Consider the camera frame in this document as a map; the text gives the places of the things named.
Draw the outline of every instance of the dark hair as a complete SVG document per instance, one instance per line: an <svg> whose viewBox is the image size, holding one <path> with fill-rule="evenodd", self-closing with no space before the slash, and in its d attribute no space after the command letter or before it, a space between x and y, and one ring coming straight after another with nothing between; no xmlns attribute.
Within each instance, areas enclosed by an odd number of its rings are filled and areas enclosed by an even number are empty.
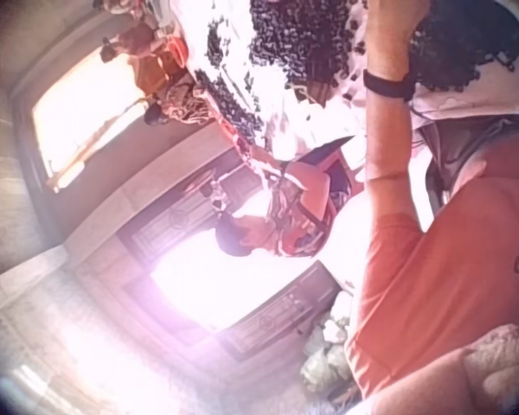
<svg viewBox="0 0 519 415"><path fill-rule="evenodd" d="M244 227L239 227L233 221L233 216L221 212L217 226L215 227L215 238L217 245L226 254L232 257L247 257L252 253L250 246L244 246L241 241L247 234Z"/></svg>
<svg viewBox="0 0 519 415"><path fill-rule="evenodd" d="M163 111L162 106L157 102L150 104L146 112L144 113L144 122L147 125L158 125L162 119Z"/></svg>
<svg viewBox="0 0 519 415"><path fill-rule="evenodd" d="M117 51L113 48L107 37L102 39L102 43L104 43L104 46L102 50L100 50L100 58L102 58L104 63L113 61L118 55Z"/></svg>

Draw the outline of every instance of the black beads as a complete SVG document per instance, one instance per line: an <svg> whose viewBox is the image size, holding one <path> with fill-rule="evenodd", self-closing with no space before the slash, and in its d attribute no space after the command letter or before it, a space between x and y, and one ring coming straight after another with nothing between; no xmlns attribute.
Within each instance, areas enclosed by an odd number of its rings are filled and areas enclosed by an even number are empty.
<svg viewBox="0 0 519 415"><path fill-rule="evenodd" d="M212 81L202 70L196 71L195 76L198 84L214 99L221 115L238 131L242 139L254 144L256 135L263 129L260 118L239 106L221 77Z"/></svg>
<svg viewBox="0 0 519 415"><path fill-rule="evenodd" d="M250 0L251 61L280 65L290 82L331 83L338 72L349 72L349 7L347 0Z"/></svg>
<svg viewBox="0 0 519 415"><path fill-rule="evenodd" d="M206 56L208 57L209 62L214 67L219 67L221 64L221 61L223 60L223 50L221 48L221 38L219 37L219 34L217 33L217 28L219 28L219 25L222 22L223 22L223 20L220 20L219 22L212 22L208 26L209 27L208 52L206 53Z"/></svg>
<svg viewBox="0 0 519 415"><path fill-rule="evenodd" d="M513 70L519 22L486 0L432 0L409 46L410 68L429 91L461 93L479 80L477 67L497 62Z"/></svg>

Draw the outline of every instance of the person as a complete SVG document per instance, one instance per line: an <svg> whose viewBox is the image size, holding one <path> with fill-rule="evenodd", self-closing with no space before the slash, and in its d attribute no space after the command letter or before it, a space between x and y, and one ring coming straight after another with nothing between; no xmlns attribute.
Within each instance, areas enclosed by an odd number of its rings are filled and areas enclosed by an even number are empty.
<svg viewBox="0 0 519 415"><path fill-rule="evenodd" d="M451 199L420 229L407 175L407 45L428 8L428 0L370 0L368 7L372 230L345 347L364 398L496 327L519 327L519 130L480 146Z"/></svg>
<svg viewBox="0 0 519 415"><path fill-rule="evenodd" d="M120 54L142 59L164 52L168 40L166 37L156 38L154 29L145 22L138 22L116 39L102 39L104 46L100 50L100 57L104 63L113 61Z"/></svg>
<svg viewBox="0 0 519 415"><path fill-rule="evenodd" d="M347 415L365 413L519 414L519 327L493 329L372 395Z"/></svg>
<svg viewBox="0 0 519 415"><path fill-rule="evenodd" d="M233 217L224 212L215 228L225 253L246 257L256 249L276 256L313 256L326 240L335 211L330 177L315 166L280 162L258 146L247 150L247 162L259 175L275 177L265 217Z"/></svg>
<svg viewBox="0 0 519 415"><path fill-rule="evenodd" d="M214 115L202 95L203 89L186 73L176 85L167 89L163 99L158 96L151 99L144 121L147 125L163 125L169 119L175 119L184 124L205 125Z"/></svg>
<svg viewBox="0 0 519 415"><path fill-rule="evenodd" d="M94 0L93 7L96 10L105 10L113 15L123 15L142 9L143 0Z"/></svg>

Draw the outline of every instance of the woman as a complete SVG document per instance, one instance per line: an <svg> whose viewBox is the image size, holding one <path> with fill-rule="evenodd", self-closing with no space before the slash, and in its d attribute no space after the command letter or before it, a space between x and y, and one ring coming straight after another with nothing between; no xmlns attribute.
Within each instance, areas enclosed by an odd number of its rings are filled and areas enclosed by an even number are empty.
<svg viewBox="0 0 519 415"><path fill-rule="evenodd" d="M246 257L256 249L276 256L312 257L326 241L336 215L330 200L330 177L315 166L280 162L260 147L247 162L259 175L274 176L266 217L221 214L215 229L220 249Z"/></svg>
<svg viewBox="0 0 519 415"><path fill-rule="evenodd" d="M96 10L105 10L113 15L125 13L139 13L144 0L94 0L93 7Z"/></svg>
<svg viewBox="0 0 519 415"><path fill-rule="evenodd" d="M167 38L156 38L155 31L145 22L138 22L135 26L117 36L116 40L103 40L104 46L100 57L104 63L113 61L120 54L128 54L133 58L145 58L161 53L167 45Z"/></svg>
<svg viewBox="0 0 519 415"><path fill-rule="evenodd" d="M157 96L152 99L144 121L147 125L160 125L171 118L184 124L205 125L214 115L202 96L203 90L187 73L179 83L168 89L163 99Z"/></svg>

